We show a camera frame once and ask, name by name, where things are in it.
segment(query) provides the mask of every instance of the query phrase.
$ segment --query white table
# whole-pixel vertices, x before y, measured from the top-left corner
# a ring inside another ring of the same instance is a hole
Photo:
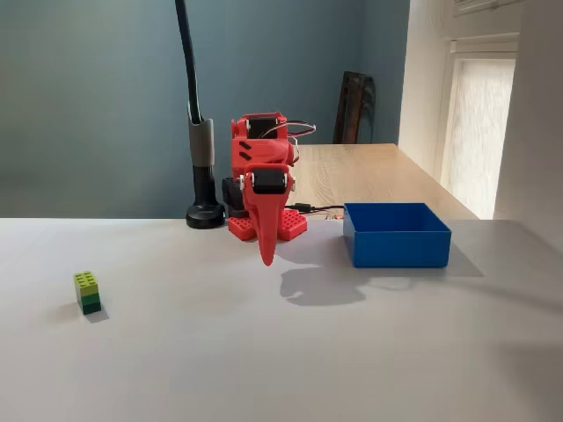
[[[450,226],[446,270],[356,270],[339,222],[267,268],[183,221],[0,221],[0,420],[563,420],[563,258]]]

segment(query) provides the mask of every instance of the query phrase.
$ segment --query blue plastic bin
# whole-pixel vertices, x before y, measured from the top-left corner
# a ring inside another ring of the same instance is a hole
[[[344,237],[355,267],[448,265],[451,230],[426,204],[345,204],[344,208]]]

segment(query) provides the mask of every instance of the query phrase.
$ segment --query green lego brick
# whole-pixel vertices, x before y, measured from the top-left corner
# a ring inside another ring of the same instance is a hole
[[[98,303],[91,303],[90,305],[83,305],[82,313],[85,315],[93,314],[94,312],[100,312],[102,310],[102,304]]]
[[[82,302],[82,306],[92,305],[93,303],[99,303],[99,294],[96,293],[95,295],[82,296],[81,302]]]
[[[79,273],[74,276],[74,283],[77,290],[77,299],[84,296],[95,295],[98,292],[98,282],[91,272]]]

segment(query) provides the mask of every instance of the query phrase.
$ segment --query gray cylinder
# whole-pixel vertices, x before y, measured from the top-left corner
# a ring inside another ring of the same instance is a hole
[[[213,121],[204,120],[195,125],[187,119],[190,130],[190,150],[192,164],[196,167],[212,167],[215,164],[215,148],[213,139]]]

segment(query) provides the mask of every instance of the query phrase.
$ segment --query black lamp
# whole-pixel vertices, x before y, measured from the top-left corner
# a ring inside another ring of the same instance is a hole
[[[185,0],[176,1],[179,33],[186,58],[187,85],[189,98],[187,115],[190,134],[190,150],[194,167],[195,202],[187,209],[186,222],[193,229],[214,229],[225,223],[225,208],[219,204],[215,193],[215,147],[213,139],[213,121],[204,120],[200,113],[200,101],[197,92],[194,48],[188,24]]]

